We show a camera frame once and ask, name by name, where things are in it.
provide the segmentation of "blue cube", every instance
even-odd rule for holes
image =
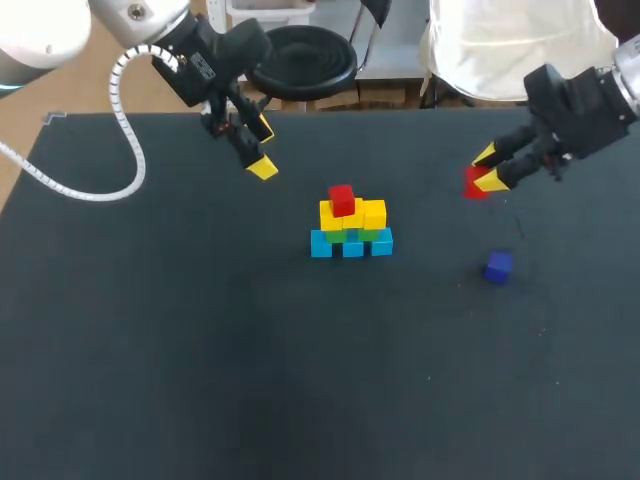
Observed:
[[[513,256],[509,252],[492,252],[482,276],[494,285],[505,285],[513,269]]]
[[[380,236],[376,242],[371,242],[371,256],[381,257],[393,253],[393,235],[390,228],[380,230]]]
[[[357,230],[347,232],[347,241],[342,244],[342,256],[344,258],[364,257],[364,242],[358,240]]]
[[[327,235],[322,230],[311,230],[311,257],[331,258],[333,248],[327,242]]]

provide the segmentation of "black table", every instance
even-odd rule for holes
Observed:
[[[273,115],[262,183],[197,116],[135,116],[133,197],[23,175],[0,219],[0,478],[639,478],[640,137],[464,199],[525,118]],[[56,119],[32,159],[89,191],[134,171],[108,115]],[[309,258],[339,183],[387,201],[392,257]],[[479,274],[499,248],[503,288]]]

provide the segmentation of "red block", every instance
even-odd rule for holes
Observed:
[[[480,188],[475,183],[473,183],[474,181],[476,181],[480,177],[483,177],[484,175],[486,175],[489,172],[490,172],[490,169],[485,168],[485,167],[469,167],[469,168],[467,168],[467,171],[466,171],[466,177],[467,177],[466,185],[467,185],[467,188],[464,191],[464,196],[466,198],[471,198],[473,200],[482,200],[482,199],[487,198],[489,196],[489,194],[487,192],[483,192],[482,190],[480,190]]]
[[[356,197],[351,185],[338,185],[329,189],[329,202],[333,216],[348,217],[356,213]]]

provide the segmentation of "chair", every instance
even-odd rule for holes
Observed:
[[[391,0],[360,0],[361,7],[347,41],[326,28],[288,25],[267,32],[271,55],[247,79],[267,97],[292,102],[311,102],[348,90],[358,72],[365,69],[376,36],[389,14]],[[375,25],[364,60],[358,65],[353,40],[365,9]]]

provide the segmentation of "green block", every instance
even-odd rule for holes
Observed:
[[[380,230],[358,230],[358,241],[377,242],[380,238]]]
[[[328,243],[345,243],[347,241],[347,231],[326,232]]]

